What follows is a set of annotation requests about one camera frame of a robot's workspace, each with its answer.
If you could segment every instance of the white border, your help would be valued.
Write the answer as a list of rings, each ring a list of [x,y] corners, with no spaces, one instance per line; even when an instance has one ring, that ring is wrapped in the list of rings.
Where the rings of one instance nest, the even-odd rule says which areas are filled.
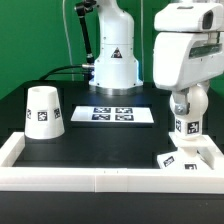
[[[1,191],[224,194],[224,170],[11,167],[24,147],[24,133],[15,132],[1,148]]]

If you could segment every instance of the robot logo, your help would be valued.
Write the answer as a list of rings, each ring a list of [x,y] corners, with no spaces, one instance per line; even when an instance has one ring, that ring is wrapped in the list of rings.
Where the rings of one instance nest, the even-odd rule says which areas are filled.
[[[118,47],[116,48],[116,50],[112,54],[111,58],[122,58],[121,52],[120,52]]]

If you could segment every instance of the black tabletop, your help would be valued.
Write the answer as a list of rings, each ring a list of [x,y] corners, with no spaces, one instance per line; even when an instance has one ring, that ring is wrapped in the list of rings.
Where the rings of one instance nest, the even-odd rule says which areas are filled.
[[[58,89],[65,134],[52,140],[26,138],[14,166],[158,168],[156,156],[175,150],[170,92],[145,84],[141,93],[108,96],[82,82],[32,81],[0,101],[0,143],[24,131],[27,90]],[[224,100],[209,91],[203,131],[224,152]],[[149,107],[154,123],[71,122],[76,106]],[[223,223],[224,196],[205,194],[0,192],[1,223]]]

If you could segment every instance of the black label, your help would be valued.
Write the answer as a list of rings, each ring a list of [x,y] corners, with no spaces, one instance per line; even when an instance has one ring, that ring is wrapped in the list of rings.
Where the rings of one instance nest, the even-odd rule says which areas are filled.
[[[110,115],[108,115],[108,114],[93,114],[92,120],[93,121],[109,121]]]
[[[184,167],[185,167],[185,170],[197,170],[196,164],[185,164]]]
[[[167,166],[169,166],[171,163],[173,163],[174,161],[175,161],[175,160],[174,160],[173,156],[171,156],[171,157],[169,157],[167,160],[165,160],[165,161],[163,162],[163,164],[164,164],[165,167],[167,167]]]
[[[60,113],[59,108],[57,108],[57,109],[54,110],[54,117],[55,117],[55,119],[61,117],[61,113]]]
[[[47,112],[37,112],[37,115],[38,115],[38,121],[48,120]]]
[[[133,115],[116,115],[115,116],[116,121],[134,121]]]
[[[27,115],[26,115],[27,118],[31,119],[31,114],[32,114],[31,110],[27,109]]]
[[[176,129],[181,132],[181,121],[176,119]]]
[[[199,133],[199,121],[188,123],[187,133],[189,135]]]
[[[111,113],[111,108],[108,107],[98,107],[98,108],[94,108],[93,113]]]
[[[118,114],[133,114],[132,108],[116,108]]]

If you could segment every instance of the upside-down cup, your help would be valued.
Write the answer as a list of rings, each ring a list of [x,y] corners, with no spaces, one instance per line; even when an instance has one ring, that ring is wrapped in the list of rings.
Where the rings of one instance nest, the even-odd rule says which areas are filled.
[[[52,139],[63,133],[57,89],[52,86],[29,88],[25,135],[32,139]]]

